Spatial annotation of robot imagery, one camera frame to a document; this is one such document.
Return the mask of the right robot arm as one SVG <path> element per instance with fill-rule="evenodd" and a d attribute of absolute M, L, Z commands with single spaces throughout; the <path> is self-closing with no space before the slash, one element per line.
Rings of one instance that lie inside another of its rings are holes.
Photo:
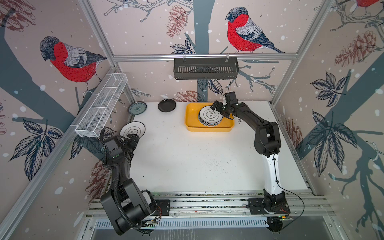
<path fill-rule="evenodd" d="M 254 147 L 263 156 L 265 166 L 264 209 L 268 213 L 275 213 L 287 204 L 278 168 L 282 146 L 279 126 L 276 122 L 261 118 L 245 103 L 240 103 L 235 92 L 226 93 L 225 99 L 225 104 L 215 101 L 211 109 L 227 119 L 237 117 L 255 131 Z"/>

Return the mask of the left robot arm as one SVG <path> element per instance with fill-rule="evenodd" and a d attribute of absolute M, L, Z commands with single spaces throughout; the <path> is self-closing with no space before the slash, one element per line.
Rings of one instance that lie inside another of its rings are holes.
<path fill-rule="evenodd" d="M 150 235 L 142 229 L 142 221 L 156 211 L 156 201 L 148 190 L 141 191 L 130 177 L 134 150 L 140 137 L 128 134 L 126 137 L 114 136 L 104 147 L 104 167 L 112 172 L 110 189 L 101 196 L 101 204 L 118 235 L 128 230 L 136 230 L 142 235 Z"/>

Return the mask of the small teal patterned plate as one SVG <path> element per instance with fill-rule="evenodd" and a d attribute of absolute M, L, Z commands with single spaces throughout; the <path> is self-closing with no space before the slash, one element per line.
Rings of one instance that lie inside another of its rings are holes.
<path fill-rule="evenodd" d="M 146 110 L 147 110 L 147 104 L 144 102 L 134 102 L 128 108 L 129 114 L 133 116 L 140 115 L 144 113 Z"/>

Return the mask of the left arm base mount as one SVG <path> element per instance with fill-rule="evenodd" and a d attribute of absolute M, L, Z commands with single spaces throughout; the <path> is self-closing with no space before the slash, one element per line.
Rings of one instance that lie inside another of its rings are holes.
<path fill-rule="evenodd" d="M 152 216 L 169 216 L 171 201 L 170 200 L 154 200 L 149 205 L 152 211 Z"/>

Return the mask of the small black plate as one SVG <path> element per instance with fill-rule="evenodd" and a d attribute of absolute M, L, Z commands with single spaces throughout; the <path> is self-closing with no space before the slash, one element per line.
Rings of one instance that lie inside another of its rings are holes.
<path fill-rule="evenodd" d="M 177 106 L 177 103 L 172 99 L 164 99 L 159 102 L 158 109 L 163 113 L 172 112 Z"/>

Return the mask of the green rim plate back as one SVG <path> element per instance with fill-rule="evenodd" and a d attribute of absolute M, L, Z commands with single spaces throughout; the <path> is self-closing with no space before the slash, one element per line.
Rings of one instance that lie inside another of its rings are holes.
<path fill-rule="evenodd" d="M 212 121 L 207 122 L 206 120 L 199 119 L 199 122 L 206 127 L 215 127 L 215 126 L 219 125 L 222 122 L 222 120 L 217 120 L 214 122 L 212 122 Z"/>

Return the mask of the white plate green motif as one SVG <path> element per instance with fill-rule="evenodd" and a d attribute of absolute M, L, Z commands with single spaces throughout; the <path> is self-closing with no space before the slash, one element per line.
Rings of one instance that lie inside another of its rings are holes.
<path fill-rule="evenodd" d="M 146 127 L 142 122 L 131 122 L 123 126 L 120 131 L 120 136 L 127 138 L 128 134 L 138 135 L 139 138 L 143 137 L 146 132 Z"/>

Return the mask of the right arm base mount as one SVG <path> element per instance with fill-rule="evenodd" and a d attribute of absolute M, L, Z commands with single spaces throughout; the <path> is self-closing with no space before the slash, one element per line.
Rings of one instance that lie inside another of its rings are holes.
<path fill-rule="evenodd" d="M 252 215 L 289 215 L 291 213 L 286 200 L 272 210 L 266 209 L 263 198 L 251 198 L 247 199 L 247 201 L 246 208 L 250 210 Z"/>

